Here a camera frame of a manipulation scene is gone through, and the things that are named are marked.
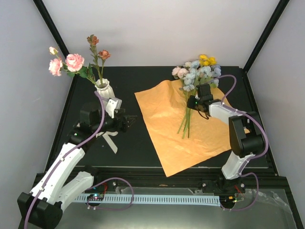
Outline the pink rose flower stem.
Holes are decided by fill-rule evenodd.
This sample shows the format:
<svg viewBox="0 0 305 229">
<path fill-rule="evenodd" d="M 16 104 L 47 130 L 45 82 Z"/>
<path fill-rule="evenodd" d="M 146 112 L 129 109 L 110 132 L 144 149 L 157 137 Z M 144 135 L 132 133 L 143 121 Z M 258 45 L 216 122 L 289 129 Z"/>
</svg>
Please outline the pink rose flower stem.
<svg viewBox="0 0 305 229">
<path fill-rule="evenodd" d="M 58 50 L 54 47 L 49 48 L 51 55 L 56 56 L 56 58 L 50 60 L 49 72 L 53 76 L 61 76 L 61 72 L 65 71 L 67 75 L 73 78 L 75 75 L 79 75 L 81 78 L 85 78 L 97 86 L 94 75 L 92 71 L 92 66 L 84 65 L 84 58 L 79 54 L 68 54 L 65 61 L 58 55 Z"/>
</svg>

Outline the pastel artificial flower bunch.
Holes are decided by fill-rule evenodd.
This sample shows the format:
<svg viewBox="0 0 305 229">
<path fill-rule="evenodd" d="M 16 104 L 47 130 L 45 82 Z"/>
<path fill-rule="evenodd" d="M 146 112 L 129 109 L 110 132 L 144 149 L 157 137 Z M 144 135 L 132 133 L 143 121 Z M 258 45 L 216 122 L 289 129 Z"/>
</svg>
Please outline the pastel artificial flower bunch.
<svg viewBox="0 0 305 229">
<path fill-rule="evenodd" d="M 174 79 L 180 80 L 182 86 L 179 88 L 183 92 L 186 100 L 191 95 L 196 95 L 196 86 L 208 83 L 212 88 L 219 85 L 218 76 L 221 75 L 221 67 L 217 64 L 215 57 L 208 57 L 205 54 L 192 62 L 185 62 L 183 66 L 176 66 L 172 70 Z"/>
</svg>

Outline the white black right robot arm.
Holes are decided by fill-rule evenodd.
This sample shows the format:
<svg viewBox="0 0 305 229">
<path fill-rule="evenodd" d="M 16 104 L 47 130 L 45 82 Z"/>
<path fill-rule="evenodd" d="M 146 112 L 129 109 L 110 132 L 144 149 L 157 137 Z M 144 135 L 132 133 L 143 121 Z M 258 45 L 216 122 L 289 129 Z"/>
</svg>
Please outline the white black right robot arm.
<svg viewBox="0 0 305 229">
<path fill-rule="evenodd" d="M 187 108 L 196 110 L 203 118 L 216 118 L 229 127 L 231 153 L 223 165 L 222 175 L 217 179 L 217 188 L 228 192 L 234 187 L 234 180 L 243 177 L 243 170 L 253 159 L 264 156 L 269 148 L 266 133 L 256 112 L 247 113 L 214 99 L 210 86 L 200 84 L 197 95 L 191 95 Z"/>
</svg>

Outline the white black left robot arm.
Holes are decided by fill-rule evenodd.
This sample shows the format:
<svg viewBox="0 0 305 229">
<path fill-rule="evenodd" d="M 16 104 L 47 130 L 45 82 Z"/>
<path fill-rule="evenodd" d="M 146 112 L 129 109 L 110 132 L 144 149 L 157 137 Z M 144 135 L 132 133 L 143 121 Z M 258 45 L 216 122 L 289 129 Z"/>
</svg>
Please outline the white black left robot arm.
<svg viewBox="0 0 305 229">
<path fill-rule="evenodd" d="M 110 99 L 106 105 L 87 103 L 81 108 L 78 122 L 49 170 L 29 193 L 22 192 L 17 199 L 24 228 L 29 223 L 43 229 L 55 228 L 79 194 L 102 186 L 102 178 L 91 166 L 70 182 L 66 180 L 97 138 L 126 132 L 136 121 L 135 115 L 126 115 L 124 109 L 116 108 L 117 103 Z"/>
</svg>

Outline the white ribbed vase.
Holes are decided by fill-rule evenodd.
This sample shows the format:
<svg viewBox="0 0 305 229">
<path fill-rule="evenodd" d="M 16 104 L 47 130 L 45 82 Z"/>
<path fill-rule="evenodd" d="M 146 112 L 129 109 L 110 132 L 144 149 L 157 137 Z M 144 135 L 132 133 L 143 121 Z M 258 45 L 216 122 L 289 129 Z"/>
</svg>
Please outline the white ribbed vase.
<svg viewBox="0 0 305 229">
<path fill-rule="evenodd" d="M 95 87 L 101 97 L 105 99 L 115 97 L 113 88 L 110 86 L 110 82 L 108 79 L 102 78 L 102 80 L 97 80 Z"/>
</svg>

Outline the coral rose flower stem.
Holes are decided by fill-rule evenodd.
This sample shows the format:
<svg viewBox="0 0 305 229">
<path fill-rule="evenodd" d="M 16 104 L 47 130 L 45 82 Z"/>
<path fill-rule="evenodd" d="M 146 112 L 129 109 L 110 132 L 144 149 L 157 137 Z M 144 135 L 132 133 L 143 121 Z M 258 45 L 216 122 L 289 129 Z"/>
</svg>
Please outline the coral rose flower stem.
<svg viewBox="0 0 305 229">
<path fill-rule="evenodd" d="M 100 80 L 100 83 L 96 83 L 96 85 L 99 88 L 104 88 L 106 86 L 106 84 L 102 81 L 104 64 L 106 60 L 111 57 L 111 54 L 107 50 L 97 51 L 99 39 L 94 34 L 87 37 L 87 42 L 89 43 L 89 50 L 91 51 L 91 56 L 93 57 L 93 64 L 90 64 L 90 66 L 93 66 L 97 70 Z"/>
</svg>

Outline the cream printed ribbon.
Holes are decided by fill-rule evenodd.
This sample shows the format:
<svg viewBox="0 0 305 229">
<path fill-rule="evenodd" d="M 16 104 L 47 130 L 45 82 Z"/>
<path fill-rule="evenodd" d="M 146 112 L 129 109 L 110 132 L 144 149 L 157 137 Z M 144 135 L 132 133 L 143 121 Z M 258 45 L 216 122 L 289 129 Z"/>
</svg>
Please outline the cream printed ribbon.
<svg viewBox="0 0 305 229">
<path fill-rule="evenodd" d="M 106 143 L 109 145 L 109 147 L 111 148 L 111 150 L 116 154 L 118 151 L 118 147 L 116 146 L 116 144 L 113 142 L 113 140 L 111 139 L 112 136 L 117 136 L 118 132 L 99 132 L 96 134 L 96 138 L 98 137 L 103 137 L 104 140 L 106 141 Z"/>
</svg>

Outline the orange wrapping paper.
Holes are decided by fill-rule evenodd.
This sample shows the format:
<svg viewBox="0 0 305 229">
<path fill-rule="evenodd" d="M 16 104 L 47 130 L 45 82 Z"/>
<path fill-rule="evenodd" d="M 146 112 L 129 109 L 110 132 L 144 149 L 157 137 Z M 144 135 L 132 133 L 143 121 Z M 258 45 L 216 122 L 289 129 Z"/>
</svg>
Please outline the orange wrapping paper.
<svg viewBox="0 0 305 229">
<path fill-rule="evenodd" d="M 231 150 L 229 127 L 219 119 L 206 120 L 192 111 L 190 130 L 183 130 L 186 98 L 181 85 L 179 80 L 165 80 L 149 90 L 135 93 L 167 177 Z"/>
</svg>

